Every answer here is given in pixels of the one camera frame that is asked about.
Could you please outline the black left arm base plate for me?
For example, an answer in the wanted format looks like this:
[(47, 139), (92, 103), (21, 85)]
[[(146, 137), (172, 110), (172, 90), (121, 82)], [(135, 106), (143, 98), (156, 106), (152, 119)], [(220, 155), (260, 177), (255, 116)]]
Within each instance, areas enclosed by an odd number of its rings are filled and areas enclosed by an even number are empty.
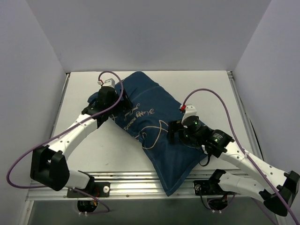
[(109, 197), (110, 195), (110, 182), (102, 181), (102, 182), (94, 182), (91, 187), (87, 187), (85, 189), (79, 189), (79, 192), (73, 190), (72, 188), (68, 188), (67, 190), (67, 198), (84, 198), (88, 197), (83, 194), (87, 193), (93, 197)]

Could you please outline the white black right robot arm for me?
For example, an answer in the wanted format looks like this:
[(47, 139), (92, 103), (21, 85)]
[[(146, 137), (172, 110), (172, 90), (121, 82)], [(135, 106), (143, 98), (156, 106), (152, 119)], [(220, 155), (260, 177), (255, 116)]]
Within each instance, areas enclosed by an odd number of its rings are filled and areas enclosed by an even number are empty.
[(202, 125), (198, 116), (168, 124), (168, 140), (175, 142), (175, 134), (186, 144), (200, 148), (209, 157), (214, 156), (241, 169), (249, 178), (243, 178), (216, 169), (208, 179), (211, 192), (232, 192), (258, 200), (276, 215), (285, 217), (298, 193), (300, 176), (295, 171), (277, 169), (247, 150), (219, 129)]

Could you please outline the blue pillowcase with gold script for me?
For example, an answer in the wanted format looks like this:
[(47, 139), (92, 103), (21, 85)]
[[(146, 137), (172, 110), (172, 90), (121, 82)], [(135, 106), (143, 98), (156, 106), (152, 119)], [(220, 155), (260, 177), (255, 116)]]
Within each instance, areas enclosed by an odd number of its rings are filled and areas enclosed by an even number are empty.
[(141, 143), (165, 194), (171, 196), (199, 161), (206, 158), (201, 148), (184, 144), (183, 138), (175, 137), (174, 144), (168, 141), (168, 123), (182, 118), (180, 102), (141, 71), (116, 83), (115, 88), (118, 93), (125, 90), (133, 108), (110, 118)]

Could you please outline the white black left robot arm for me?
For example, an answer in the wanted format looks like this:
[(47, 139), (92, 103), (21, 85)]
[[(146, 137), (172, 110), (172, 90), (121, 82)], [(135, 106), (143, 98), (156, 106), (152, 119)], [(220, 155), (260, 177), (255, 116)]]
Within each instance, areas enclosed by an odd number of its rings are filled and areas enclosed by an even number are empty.
[(82, 110), (70, 131), (33, 151), (30, 177), (55, 191), (77, 188), (83, 196), (92, 195), (94, 178), (85, 172), (69, 170), (67, 160), (75, 148), (111, 115), (126, 112), (131, 107), (125, 90), (117, 93), (114, 87), (100, 88), (97, 98)]

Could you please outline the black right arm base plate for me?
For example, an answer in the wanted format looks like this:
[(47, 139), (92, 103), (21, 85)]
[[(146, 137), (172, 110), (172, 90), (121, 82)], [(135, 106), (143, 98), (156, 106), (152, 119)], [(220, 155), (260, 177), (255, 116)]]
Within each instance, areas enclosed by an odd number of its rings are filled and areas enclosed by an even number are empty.
[(223, 191), (219, 187), (211, 187), (209, 180), (194, 180), (194, 193), (200, 195), (233, 195), (234, 192)]

